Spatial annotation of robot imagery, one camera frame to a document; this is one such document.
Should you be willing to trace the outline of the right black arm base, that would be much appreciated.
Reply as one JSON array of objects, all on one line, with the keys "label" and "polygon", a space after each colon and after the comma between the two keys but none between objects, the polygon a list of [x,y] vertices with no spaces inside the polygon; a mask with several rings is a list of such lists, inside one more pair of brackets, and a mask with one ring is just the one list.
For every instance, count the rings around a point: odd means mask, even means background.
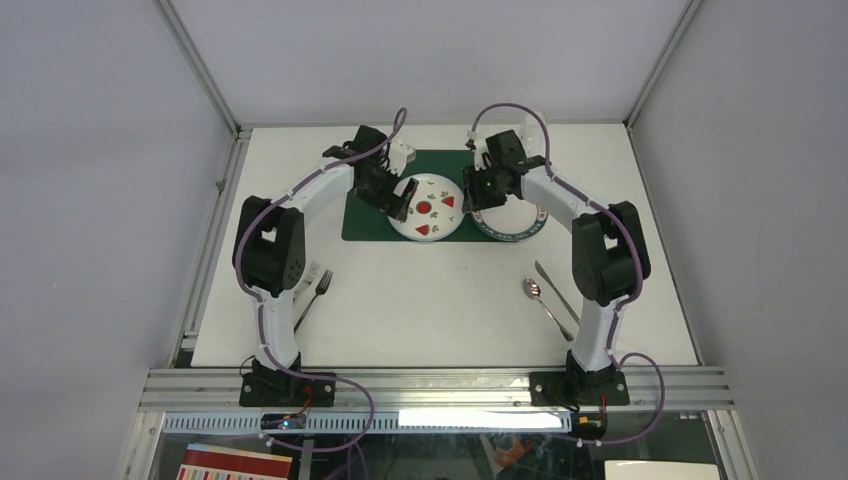
[{"label": "right black arm base", "polygon": [[627,406],[630,395],[625,375],[615,369],[579,375],[576,371],[535,371],[528,375],[533,406]]}]

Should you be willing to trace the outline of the white plate strawberry pattern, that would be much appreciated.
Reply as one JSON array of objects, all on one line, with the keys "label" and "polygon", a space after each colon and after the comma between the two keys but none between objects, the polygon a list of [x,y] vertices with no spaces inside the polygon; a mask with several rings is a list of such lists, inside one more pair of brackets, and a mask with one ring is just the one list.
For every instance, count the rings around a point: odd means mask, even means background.
[{"label": "white plate strawberry pattern", "polygon": [[434,242],[452,235],[465,219],[461,188],[442,175],[419,173],[404,178],[399,189],[410,179],[417,181],[417,188],[411,197],[407,218],[400,222],[389,217],[389,224],[397,233],[413,241]]}]

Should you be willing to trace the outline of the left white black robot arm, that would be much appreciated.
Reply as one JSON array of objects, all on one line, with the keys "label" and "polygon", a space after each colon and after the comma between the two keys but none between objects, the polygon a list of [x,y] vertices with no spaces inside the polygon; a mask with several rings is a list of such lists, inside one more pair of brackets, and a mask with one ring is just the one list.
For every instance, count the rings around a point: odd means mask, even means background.
[{"label": "left white black robot arm", "polygon": [[232,263],[239,287],[255,309],[258,348],[251,366],[252,391],[263,392],[277,406],[288,406],[308,391],[332,392],[332,376],[302,372],[295,338],[294,290],[307,267],[307,224],[348,193],[391,218],[406,220],[417,183],[405,182],[400,193],[395,189],[415,156],[415,149],[394,133],[362,125],[353,139],[325,150],[315,170],[278,198],[251,196],[243,202]]}]

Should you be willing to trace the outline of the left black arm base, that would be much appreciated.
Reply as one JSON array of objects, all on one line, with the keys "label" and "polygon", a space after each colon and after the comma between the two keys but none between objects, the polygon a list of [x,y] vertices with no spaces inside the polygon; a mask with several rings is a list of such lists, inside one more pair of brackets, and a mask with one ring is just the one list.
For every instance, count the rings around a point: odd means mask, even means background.
[{"label": "left black arm base", "polygon": [[335,403],[336,379],[333,373],[321,372],[328,380],[303,379],[280,371],[249,372],[244,375],[240,391],[241,407],[332,407]]}]

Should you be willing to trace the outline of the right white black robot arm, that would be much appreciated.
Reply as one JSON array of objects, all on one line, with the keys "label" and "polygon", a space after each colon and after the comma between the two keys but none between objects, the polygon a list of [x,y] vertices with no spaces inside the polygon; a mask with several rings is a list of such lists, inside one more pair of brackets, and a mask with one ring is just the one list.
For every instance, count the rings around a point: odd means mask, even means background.
[{"label": "right white black robot arm", "polygon": [[532,155],[514,130],[484,140],[469,131],[466,146],[474,163],[462,171],[463,211],[482,212],[515,197],[545,210],[571,235],[572,276],[584,298],[580,327],[564,371],[543,393],[578,405],[610,396],[620,371],[614,347],[623,311],[650,274],[638,210],[628,201],[594,201],[557,176],[547,154]]}]

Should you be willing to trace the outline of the white plate teal rim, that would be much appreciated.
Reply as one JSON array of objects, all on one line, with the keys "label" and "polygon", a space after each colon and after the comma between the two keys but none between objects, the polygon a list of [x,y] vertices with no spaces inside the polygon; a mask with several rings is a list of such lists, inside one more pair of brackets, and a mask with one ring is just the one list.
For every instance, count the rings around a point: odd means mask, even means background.
[{"label": "white plate teal rim", "polygon": [[548,212],[535,204],[508,196],[504,205],[473,211],[471,218],[488,237],[517,243],[538,234],[547,223]]}]

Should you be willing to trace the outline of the clear drinking glass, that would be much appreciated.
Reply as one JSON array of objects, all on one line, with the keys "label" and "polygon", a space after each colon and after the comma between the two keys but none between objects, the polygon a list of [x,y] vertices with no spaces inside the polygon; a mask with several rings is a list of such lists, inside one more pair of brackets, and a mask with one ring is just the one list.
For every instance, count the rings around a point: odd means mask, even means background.
[{"label": "clear drinking glass", "polygon": [[547,156],[547,123],[543,116],[536,118],[533,114],[526,114],[517,132],[528,157]]}]

